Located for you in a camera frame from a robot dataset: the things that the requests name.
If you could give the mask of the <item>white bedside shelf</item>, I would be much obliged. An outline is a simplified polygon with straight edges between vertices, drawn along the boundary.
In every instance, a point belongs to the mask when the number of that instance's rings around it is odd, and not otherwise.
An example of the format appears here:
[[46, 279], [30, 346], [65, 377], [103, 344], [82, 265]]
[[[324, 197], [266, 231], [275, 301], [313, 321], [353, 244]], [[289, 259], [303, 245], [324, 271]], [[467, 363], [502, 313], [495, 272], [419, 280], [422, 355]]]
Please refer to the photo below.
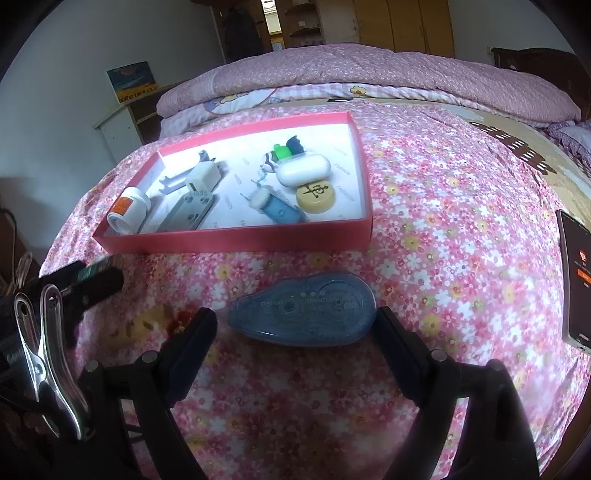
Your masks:
[[167, 85], [126, 101], [94, 124], [93, 128], [102, 135], [116, 163], [159, 138], [161, 117], [156, 106], [160, 98], [174, 87], [175, 84]]

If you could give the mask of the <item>purple quilted duvet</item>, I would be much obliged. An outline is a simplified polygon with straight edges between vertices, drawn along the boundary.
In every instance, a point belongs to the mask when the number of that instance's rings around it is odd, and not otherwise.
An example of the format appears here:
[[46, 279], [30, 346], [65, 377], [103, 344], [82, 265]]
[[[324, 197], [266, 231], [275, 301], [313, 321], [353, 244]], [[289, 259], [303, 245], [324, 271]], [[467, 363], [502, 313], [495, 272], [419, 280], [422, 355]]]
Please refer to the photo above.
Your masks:
[[536, 75], [361, 44], [288, 48], [221, 65], [168, 90], [160, 97], [156, 111], [160, 117], [169, 118], [216, 97], [260, 88], [325, 83], [444, 92], [542, 124], [581, 119], [580, 108], [566, 92]]

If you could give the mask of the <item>blue correction tape dispenser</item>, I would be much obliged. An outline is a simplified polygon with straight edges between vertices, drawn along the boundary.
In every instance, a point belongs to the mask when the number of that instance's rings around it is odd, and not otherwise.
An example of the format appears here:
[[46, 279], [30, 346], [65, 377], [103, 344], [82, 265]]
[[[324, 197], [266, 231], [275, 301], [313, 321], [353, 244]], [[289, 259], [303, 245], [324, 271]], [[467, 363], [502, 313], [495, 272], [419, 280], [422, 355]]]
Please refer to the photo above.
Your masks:
[[365, 337], [378, 309], [374, 291], [358, 275], [325, 272], [283, 279], [231, 302], [228, 325], [263, 342], [328, 348]]

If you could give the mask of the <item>grey power adapter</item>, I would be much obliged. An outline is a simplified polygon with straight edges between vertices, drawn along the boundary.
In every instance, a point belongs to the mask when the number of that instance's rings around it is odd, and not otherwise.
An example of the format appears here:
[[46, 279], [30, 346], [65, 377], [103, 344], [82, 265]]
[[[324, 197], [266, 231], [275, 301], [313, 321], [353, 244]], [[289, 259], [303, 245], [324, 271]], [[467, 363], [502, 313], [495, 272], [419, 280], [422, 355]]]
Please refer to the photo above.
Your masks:
[[204, 221], [214, 204], [214, 194], [209, 191], [188, 191], [171, 208], [158, 226], [157, 233], [195, 230]]

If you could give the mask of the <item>yellow chess piece disc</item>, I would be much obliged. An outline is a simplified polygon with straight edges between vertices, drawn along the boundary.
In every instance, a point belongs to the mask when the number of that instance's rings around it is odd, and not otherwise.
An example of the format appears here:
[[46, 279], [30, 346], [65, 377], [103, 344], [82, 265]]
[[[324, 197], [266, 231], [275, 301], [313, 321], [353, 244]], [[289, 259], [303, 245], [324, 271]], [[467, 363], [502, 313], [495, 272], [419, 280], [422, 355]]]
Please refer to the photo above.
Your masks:
[[295, 199], [304, 212], [321, 214], [335, 205], [335, 189], [327, 180], [311, 182], [297, 188]]

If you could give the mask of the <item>silver metal clamp right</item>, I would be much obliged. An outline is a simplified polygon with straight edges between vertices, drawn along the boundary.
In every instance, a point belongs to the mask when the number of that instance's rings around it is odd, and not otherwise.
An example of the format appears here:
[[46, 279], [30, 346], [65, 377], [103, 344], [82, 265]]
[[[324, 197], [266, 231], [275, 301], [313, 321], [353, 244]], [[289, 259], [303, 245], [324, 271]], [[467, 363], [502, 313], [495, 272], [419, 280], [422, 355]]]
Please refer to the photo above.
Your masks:
[[35, 401], [45, 423], [61, 440], [85, 440], [91, 433], [89, 407], [66, 358], [60, 290], [45, 285], [38, 308], [20, 292], [13, 310]]

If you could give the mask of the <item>white oval case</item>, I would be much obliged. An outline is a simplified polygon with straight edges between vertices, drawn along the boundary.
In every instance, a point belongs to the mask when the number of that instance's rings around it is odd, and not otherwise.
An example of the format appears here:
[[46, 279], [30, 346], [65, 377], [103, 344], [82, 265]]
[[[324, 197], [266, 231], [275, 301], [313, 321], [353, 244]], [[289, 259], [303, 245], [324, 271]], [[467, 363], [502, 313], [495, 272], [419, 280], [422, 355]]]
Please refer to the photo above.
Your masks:
[[287, 188], [300, 187], [323, 180], [331, 174], [331, 163], [322, 155], [304, 155], [281, 163], [276, 168], [276, 179]]

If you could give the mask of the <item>pink shallow cardboard box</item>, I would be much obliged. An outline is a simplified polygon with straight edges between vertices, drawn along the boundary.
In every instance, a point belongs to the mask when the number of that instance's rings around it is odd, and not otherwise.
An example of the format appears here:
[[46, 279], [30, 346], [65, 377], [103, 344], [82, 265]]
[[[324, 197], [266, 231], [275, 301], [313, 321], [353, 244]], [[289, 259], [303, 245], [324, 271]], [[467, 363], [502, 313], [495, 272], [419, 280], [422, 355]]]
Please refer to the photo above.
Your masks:
[[[331, 163], [328, 181], [335, 189], [335, 205], [321, 214], [304, 212], [307, 221], [277, 225], [249, 207], [247, 198], [260, 186], [270, 186], [298, 207], [296, 190], [276, 174], [264, 173], [263, 150], [273, 141], [297, 136], [304, 155], [322, 155]], [[213, 192], [214, 204], [195, 230], [157, 233], [178, 199], [182, 187], [162, 195], [159, 180], [197, 165], [201, 150], [223, 167]], [[93, 239], [109, 253], [211, 253], [363, 250], [370, 245], [373, 210], [369, 171], [353, 116], [328, 112], [267, 119], [223, 128], [161, 147], [148, 157], [128, 182], [151, 200], [151, 210], [137, 234], [119, 235], [106, 219]]]

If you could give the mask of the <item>white orange tape roll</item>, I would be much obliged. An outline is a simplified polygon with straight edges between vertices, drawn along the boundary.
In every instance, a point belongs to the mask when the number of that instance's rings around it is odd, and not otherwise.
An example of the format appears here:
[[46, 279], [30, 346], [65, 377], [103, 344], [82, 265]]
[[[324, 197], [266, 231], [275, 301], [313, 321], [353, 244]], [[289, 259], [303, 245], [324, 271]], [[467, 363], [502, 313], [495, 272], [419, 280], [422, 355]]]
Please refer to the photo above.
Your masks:
[[134, 235], [151, 210], [151, 200], [136, 187], [127, 187], [107, 213], [110, 228], [119, 235]]

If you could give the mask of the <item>red strawberry charm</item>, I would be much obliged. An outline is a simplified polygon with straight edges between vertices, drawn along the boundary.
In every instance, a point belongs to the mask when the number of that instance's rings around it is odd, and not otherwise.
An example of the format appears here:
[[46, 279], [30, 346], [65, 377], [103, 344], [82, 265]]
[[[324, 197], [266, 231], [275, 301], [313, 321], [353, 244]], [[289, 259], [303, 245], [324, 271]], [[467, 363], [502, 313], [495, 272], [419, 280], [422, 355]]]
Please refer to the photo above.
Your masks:
[[195, 312], [191, 311], [179, 311], [168, 323], [166, 327], [166, 332], [169, 337], [183, 332], [187, 326], [191, 323], [193, 317], [195, 316]]

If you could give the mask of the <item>white usb charger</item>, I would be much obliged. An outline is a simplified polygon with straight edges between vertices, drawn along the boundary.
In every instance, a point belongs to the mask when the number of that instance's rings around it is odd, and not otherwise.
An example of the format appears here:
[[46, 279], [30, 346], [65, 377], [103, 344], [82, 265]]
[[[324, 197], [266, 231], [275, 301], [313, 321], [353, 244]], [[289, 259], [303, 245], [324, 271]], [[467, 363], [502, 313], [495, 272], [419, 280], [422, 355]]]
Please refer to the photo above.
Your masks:
[[223, 167], [219, 164], [211, 161], [200, 162], [186, 175], [184, 184], [191, 192], [212, 194], [221, 183], [223, 175]]

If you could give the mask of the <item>green toy figure keychain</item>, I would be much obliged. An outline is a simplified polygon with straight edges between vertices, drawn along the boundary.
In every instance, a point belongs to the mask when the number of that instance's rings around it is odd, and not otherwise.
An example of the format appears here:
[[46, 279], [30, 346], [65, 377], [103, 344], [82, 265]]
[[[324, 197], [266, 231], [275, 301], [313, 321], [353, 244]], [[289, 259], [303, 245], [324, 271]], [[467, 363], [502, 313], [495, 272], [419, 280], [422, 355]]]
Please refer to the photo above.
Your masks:
[[273, 150], [267, 152], [260, 165], [264, 173], [273, 173], [284, 161], [304, 154], [304, 147], [297, 136], [290, 137], [286, 144], [274, 144]]

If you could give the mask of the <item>black smartphone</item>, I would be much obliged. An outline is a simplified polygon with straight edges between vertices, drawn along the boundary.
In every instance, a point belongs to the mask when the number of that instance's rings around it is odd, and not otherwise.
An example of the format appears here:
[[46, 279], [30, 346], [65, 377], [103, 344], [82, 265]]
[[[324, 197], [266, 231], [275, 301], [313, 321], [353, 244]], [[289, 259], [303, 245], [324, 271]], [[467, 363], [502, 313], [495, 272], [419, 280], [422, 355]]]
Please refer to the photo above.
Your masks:
[[563, 210], [556, 211], [564, 280], [562, 339], [589, 355], [591, 348], [590, 231]]

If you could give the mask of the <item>wooden puzzle block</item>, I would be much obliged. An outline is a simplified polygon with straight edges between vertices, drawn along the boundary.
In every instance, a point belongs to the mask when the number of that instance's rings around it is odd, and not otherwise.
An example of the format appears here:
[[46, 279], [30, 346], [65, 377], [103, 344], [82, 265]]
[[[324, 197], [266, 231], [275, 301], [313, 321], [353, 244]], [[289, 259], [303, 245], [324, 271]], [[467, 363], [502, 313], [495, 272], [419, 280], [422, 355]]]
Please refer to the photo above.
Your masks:
[[108, 333], [107, 345], [111, 349], [120, 349], [139, 344], [153, 333], [166, 331], [171, 320], [171, 308], [165, 304], [156, 305]]

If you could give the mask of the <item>blue yellow picture book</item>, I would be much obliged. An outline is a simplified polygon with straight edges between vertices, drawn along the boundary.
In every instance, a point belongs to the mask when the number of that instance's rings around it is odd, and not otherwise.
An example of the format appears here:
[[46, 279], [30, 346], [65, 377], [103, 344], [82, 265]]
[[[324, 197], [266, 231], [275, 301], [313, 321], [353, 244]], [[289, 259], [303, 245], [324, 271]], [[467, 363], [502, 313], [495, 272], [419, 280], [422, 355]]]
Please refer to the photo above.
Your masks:
[[158, 88], [146, 61], [114, 68], [106, 74], [119, 103], [142, 97]]

